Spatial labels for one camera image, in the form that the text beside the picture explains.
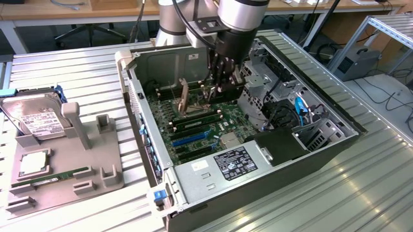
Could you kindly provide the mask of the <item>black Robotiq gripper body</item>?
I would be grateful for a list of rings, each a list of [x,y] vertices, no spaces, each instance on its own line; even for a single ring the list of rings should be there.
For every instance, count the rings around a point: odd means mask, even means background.
[[[233,60],[241,64],[257,35],[257,29],[251,31],[227,30],[219,32],[216,40],[216,53],[223,59]]]

